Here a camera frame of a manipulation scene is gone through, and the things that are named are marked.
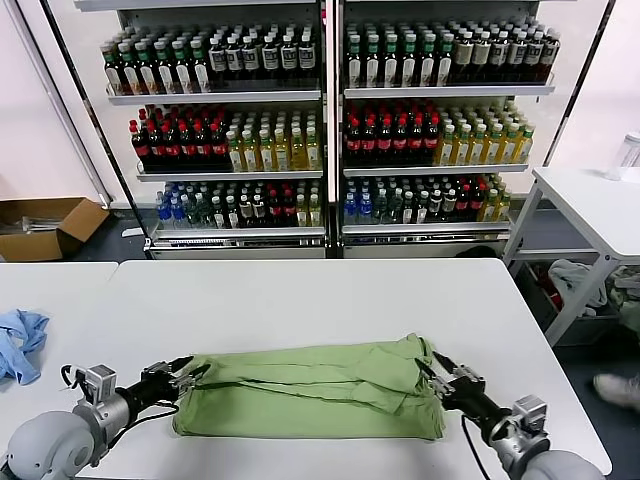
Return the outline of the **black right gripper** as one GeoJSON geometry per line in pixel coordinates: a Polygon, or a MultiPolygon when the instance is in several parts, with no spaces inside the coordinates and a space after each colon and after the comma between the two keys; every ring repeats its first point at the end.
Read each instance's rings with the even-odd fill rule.
{"type": "Polygon", "coordinates": [[[440,398],[445,410],[459,410],[475,425],[496,425],[511,415],[509,409],[499,406],[486,395],[486,382],[482,376],[437,351],[433,352],[433,356],[450,380],[437,375],[420,359],[415,359],[415,363],[421,377],[440,398]]]}

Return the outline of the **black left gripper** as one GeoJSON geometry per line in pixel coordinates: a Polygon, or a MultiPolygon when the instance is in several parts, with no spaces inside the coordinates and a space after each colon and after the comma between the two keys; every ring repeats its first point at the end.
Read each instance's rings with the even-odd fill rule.
{"type": "Polygon", "coordinates": [[[203,364],[189,372],[179,372],[193,360],[193,356],[177,358],[169,363],[157,362],[145,368],[140,381],[130,387],[118,387],[117,394],[127,403],[130,411],[144,411],[159,401],[175,402],[179,397],[179,389],[191,389],[210,369],[210,364],[203,364]]]}

